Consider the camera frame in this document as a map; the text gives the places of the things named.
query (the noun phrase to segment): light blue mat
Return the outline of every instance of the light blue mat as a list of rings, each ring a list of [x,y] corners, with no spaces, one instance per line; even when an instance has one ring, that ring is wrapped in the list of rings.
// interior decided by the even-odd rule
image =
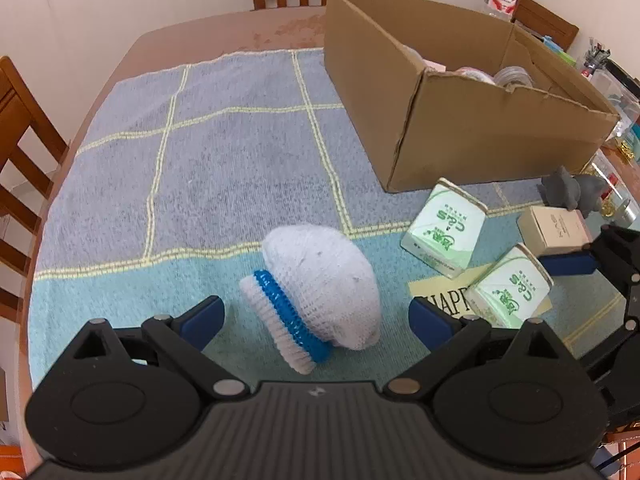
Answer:
[[[521,241],[516,218],[540,200],[537,184],[465,186],[490,208],[472,266]],[[382,191],[322,50],[233,54],[120,82],[49,213],[30,306],[34,384],[88,319],[139,325],[210,294],[225,302],[226,323],[205,354],[249,384],[383,383],[426,354],[408,328],[407,284],[436,272],[399,242],[427,195]],[[383,305],[378,345],[339,349],[307,377],[283,361],[238,289],[263,266],[264,235],[299,222],[350,236]],[[544,317],[575,354],[622,319],[622,298],[599,274],[558,279],[550,296]]]

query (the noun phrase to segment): box flap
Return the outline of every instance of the box flap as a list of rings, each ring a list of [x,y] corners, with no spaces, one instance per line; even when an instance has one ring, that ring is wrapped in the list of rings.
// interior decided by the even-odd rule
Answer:
[[[430,0],[349,1],[400,43],[449,71],[472,66],[495,74],[514,28],[480,12]]]
[[[348,0],[327,0],[324,65],[386,187],[423,65]]]
[[[519,27],[513,29],[500,68],[512,65],[525,68],[539,89],[569,98],[591,110],[617,115],[597,88],[586,78],[576,77],[575,68]]]
[[[564,165],[577,173],[617,116],[547,92],[513,92],[429,73],[415,97],[390,190],[535,178]]]

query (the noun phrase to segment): wooden table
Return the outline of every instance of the wooden table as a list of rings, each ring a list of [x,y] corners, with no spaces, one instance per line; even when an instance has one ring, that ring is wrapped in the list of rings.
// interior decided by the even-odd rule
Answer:
[[[277,50],[323,45],[324,7],[289,7],[224,14],[179,23],[144,34],[125,54],[84,118],[78,134],[71,143],[69,156],[55,177],[51,199],[44,205],[42,211],[41,216],[44,220],[42,224],[44,225],[46,222],[49,205],[60,191],[76,151],[84,140],[89,124],[118,81],[183,63],[198,63],[215,59],[222,54],[238,50]],[[34,239],[34,246],[31,250],[34,261],[41,241],[42,228]],[[33,391],[28,361],[27,320],[34,267],[32,266],[27,278],[18,332],[17,370],[20,413],[17,416],[20,420],[20,446],[27,473],[33,471],[41,462],[24,426],[24,408]]]

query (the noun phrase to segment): metal screw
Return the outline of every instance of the metal screw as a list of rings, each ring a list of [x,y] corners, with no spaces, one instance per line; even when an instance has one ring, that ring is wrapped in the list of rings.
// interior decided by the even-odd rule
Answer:
[[[411,395],[420,391],[420,383],[408,377],[393,379],[389,381],[387,387],[398,395]]]
[[[237,379],[222,379],[213,385],[213,391],[225,397],[232,397],[244,392],[244,383]]]

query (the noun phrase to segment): white crocheted cap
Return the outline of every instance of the white crocheted cap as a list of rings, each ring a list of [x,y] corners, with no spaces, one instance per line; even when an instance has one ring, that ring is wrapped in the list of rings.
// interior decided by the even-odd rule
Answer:
[[[352,350],[378,342],[380,295],[373,269],[341,232],[308,224],[279,227],[262,242],[262,255],[312,338]],[[296,342],[256,274],[243,278],[240,289],[287,363],[309,374],[316,361]]]

